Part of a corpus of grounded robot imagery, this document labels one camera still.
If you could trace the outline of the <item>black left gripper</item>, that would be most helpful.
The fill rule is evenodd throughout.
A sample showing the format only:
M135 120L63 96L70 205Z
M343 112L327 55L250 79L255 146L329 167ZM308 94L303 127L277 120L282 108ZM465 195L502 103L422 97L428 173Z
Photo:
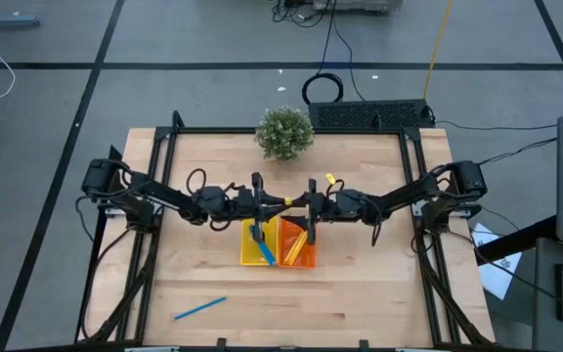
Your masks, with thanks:
M263 178L259 172L254 172L251 174L251 186L250 189L253 195L253 207L250 211L239 212L236 209L234 198L230 200L230 214L232 220L244 220L253 219L254 225L263 225L263 206L261 204L261 193L263 191ZM237 192L237 188L246 186L237 186L235 183L231 183L227 190L233 190ZM273 197L270 195L264 195L264 218L271 219L285 210L289 209L286 205L285 198Z

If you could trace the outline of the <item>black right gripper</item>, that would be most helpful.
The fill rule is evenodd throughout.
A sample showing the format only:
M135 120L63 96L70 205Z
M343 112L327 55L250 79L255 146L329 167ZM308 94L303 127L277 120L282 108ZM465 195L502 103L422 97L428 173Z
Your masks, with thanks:
M340 179L336 179L336 185L340 183ZM325 194L329 196L331 191L331 187L333 186L329 183L329 186L326 189ZM316 224L320 221L328 221L331 222L335 220L338 216L338 211L336 211L336 215L334 217L326 217L322 218L318 216L317 210L315 205L317 204L317 196L319 193L317 191L317 181L315 179L308 180L308 193L307 198L305 195L300 196L292 201L292 207L308 207L308 218L304 215L289 215L288 221L297 227L301 228L303 231L307 231L307 242L308 244L315 244L316 243Z

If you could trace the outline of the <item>blue pencil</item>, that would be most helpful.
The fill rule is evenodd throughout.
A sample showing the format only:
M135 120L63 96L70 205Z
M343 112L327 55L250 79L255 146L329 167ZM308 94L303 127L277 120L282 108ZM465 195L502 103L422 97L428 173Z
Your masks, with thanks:
M201 304L201 305L199 305L199 306L197 306L197 307L195 307L195 308L193 308L193 309L190 309L190 310L188 310L188 311L185 311L185 312L183 312L183 313L180 313L180 314L176 315L176 316L173 318L173 320L174 320L174 321L178 321L178 320L184 319L184 318L189 317L189 316L191 316L191 315L193 315L193 314L195 314L195 313L198 313L198 312L203 311L203 310L205 310L205 309L208 309L208 308L210 308L210 307L212 307L212 306L215 306L215 305L217 305L217 304L220 304L220 303L222 303L222 302L224 302L224 301L226 301L226 300L227 300L227 297L219 297L219 298L216 298L216 299L214 299L214 300L211 300L211 301L209 301L209 302L206 302L205 304Z
M277 230L266 229L267 224L250 224L244 244L243 262L248 265L276 266Z

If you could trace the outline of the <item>orange plastic basket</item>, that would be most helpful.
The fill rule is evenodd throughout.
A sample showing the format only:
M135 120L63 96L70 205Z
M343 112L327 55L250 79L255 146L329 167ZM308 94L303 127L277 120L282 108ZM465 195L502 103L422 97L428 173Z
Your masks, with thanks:
M314 269L317 263L317 248L308 244L307 232L282 219L279 233L279 265L283 268Z

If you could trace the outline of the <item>yellow plastic basket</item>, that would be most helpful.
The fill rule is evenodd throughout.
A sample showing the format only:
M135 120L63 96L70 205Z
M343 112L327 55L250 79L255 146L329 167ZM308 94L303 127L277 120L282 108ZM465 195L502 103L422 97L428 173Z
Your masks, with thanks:
M252 237L252 219L241 223L240 264L243 266L276 266L280 255L280 219L272 218L262 225L263 243L256 242Z

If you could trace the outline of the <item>green potted plant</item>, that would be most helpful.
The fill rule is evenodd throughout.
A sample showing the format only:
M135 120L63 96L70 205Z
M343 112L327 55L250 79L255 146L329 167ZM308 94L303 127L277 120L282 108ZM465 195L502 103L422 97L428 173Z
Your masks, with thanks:
M296 160L314 143L314 127L301 110L279 107L265 110L255 130L254 141L267 159Z

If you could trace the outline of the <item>white paper sheet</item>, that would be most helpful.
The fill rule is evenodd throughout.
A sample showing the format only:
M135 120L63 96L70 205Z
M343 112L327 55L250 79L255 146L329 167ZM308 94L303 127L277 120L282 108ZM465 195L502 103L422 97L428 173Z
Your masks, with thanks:
M471 236L478 248L498 239L497 234L491 232L481 223L474 226ZM515 273L521 257L522 253L517 252L496 260L492 264L481 265L478 270L484 290L499 300L504 300L512 282L512 275Z

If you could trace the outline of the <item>grey equipment case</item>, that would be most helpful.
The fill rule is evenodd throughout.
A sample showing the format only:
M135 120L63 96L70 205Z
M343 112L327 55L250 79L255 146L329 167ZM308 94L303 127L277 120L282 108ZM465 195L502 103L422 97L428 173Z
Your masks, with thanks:
M310 0L313 9L320 11L335 8L336 11L367 11L384 14L398 10L404 0Z

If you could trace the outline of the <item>grey desk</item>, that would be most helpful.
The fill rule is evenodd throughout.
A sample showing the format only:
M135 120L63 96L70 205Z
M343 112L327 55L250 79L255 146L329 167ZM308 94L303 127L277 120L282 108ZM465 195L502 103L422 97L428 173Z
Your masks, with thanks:
M556 264L563 264L563 243L538 240L536 243L535 305L533 347L549 352L563 352L563 321L556 315Z

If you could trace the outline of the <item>black aluminium table frame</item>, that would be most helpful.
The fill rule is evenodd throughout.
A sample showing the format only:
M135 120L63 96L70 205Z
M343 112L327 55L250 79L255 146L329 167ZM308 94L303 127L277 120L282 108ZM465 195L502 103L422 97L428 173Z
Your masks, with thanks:
M172 188L205 180L246 184L253 172L276 196L296 197L326 174L370 194L385 194L418 173L404 161L410 141L401 134L367 128L318 130L313 145L295 161L262 156L249 128L133 128L124 161ZM107 221L98 236L105 253L94 279L86 329L76 339L91 345L101 324L123 297L129 274L144 265L151 247L157 255L150 279L135 295L125 327L108 343L209 347L224 339L229 347L429 348L448 341L453 318L440 298L426 299L427 284L413 252L409 209L386 221L376 243L367 226L322 224L317 229L314 269L243 266L241 226L223 232L193 226L166 211L155 235L128 231L123 217ZM219 297L227 300L184 319L173 318Z

